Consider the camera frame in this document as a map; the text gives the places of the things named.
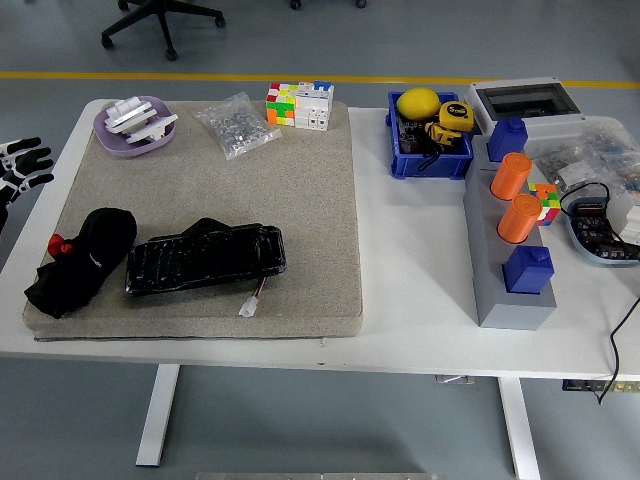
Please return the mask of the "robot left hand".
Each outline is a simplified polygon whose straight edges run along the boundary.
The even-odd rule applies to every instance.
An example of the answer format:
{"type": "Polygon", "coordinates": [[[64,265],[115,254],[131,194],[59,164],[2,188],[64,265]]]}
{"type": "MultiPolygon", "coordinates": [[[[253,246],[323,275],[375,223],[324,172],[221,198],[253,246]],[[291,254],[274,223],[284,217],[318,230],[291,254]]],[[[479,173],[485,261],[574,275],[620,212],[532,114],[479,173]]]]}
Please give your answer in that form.
{"type": "Polygon", "coordinates": [[[1,229],[8,219],[8,207],[26,191],[54,180],[49,172],[54,161],[51,149],[41,146],[40,137],[1,144],[1,229]]]}

